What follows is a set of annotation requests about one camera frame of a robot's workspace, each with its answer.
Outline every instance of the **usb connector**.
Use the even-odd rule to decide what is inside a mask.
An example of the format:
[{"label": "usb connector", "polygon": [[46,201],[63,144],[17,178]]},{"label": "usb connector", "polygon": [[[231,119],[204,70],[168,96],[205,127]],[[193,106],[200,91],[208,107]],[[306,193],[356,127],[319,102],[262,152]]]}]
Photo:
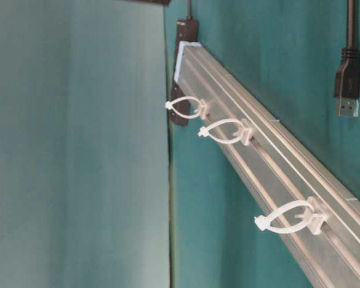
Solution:
[{"label": "usb connector", "polygon": [[347,0],[347,47],[336,72],[337,115],[357,117],[360,97],[360,51],[357,48],[357,0]]},{"label": "usb connector", "polygon": [[359,100],[339,98],[337,103],[337,115],[348,117],[359,116]]},{"label": "usb connector", "polygon": [[360,96],[360,52],[343,49],[341,65],[336,73],[335,98],[338,98],[339,116],[357,117]]}]

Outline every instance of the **cable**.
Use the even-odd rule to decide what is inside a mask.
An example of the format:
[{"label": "cable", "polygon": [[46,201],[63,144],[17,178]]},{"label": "cable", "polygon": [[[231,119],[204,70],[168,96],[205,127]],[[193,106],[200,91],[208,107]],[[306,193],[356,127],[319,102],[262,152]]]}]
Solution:
[{"label": "cable", "polygon": [[347,48],[356,47],[356,0],[347,0]]},{"label": "cable", "polygon": [[193,15],[192,15],[192,0],[188,0],[188,16],[187,16],[188,20],[193,19]]},{"label": "cable", "polygon": [[335,98],[339,116],[357,117],[360,97],[360,51],[357,36],[357,0],[347,0],[347,46],[335,77]]}]

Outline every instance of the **white bracket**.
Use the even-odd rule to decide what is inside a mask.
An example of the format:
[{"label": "white bracket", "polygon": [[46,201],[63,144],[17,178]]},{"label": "white bracket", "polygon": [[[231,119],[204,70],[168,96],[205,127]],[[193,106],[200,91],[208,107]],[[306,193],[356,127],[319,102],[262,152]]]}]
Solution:
[{"label": "white bracket", "polygon": [[[302,219],[301,222],[285,228],[271,226],[271,222],[281,214],[297,207],[306,207],[303,214],[295,215],[295,218]],[[318,201],[314,197],[309,197],[307,201],[297,200],[287,203],[270,213],[267,217],[262,215],[255,217],[254,222],[261,231],[269,230],[278,234],[290,234],[308,227],[313,235],[318,235],[321,233],[321,227],[327,219],[328,215],[321,209]]]},{"label": "white bracket", "polygon": [[[194,115],[182,114],[173,107],[174,104],[176,104],[180,101],[185,101],[185,100],[193,100],[198,103],[197,109],[194,110],[194,113],[195,113]],[[167,101],[166,109],[173,110],[177,115],[179,115],[180,117],[183,117],[185,119],[194,119],[194,118],[200,117],[202,120],[204,120],[208,114],[208,106],[205,103],[204,99],[198,99],[198,98],[192,97],[192,96],[180,97],[180,98],[173,100],[172,102]]]},{"label": "white bracket", "polygon": [[[213,128],[216,128],[217,126],[220,126],[220,125],[223,125],[226,123],[235,123],[235,124],[239,125],[238,131],[234,132],[232,134],[233,136],[236,136],[235,138],[230,139],[230,140],[224,140],[224,139],[219,139],[209,133],[209,131],[212,130]],[[217,121],[208,127],[202,126],[197,135],[199,135],[199,137],[201,137],[201,136],[208,137],[209,136],[210,138],[212,138],[213,140],[215,140],[216,142],[218,142],[220,144],[234,144],[234,143],[241,141],[245,146],[248,146],[250,144],[250,140],[253,136],[254,131],[255,131],[255,129],[254,129],[253,125],[250,124],[250,122],[247,119],[242,119],[240,121],[237,119],[228,118],[228,119],[223,119],[223,120]]]}]

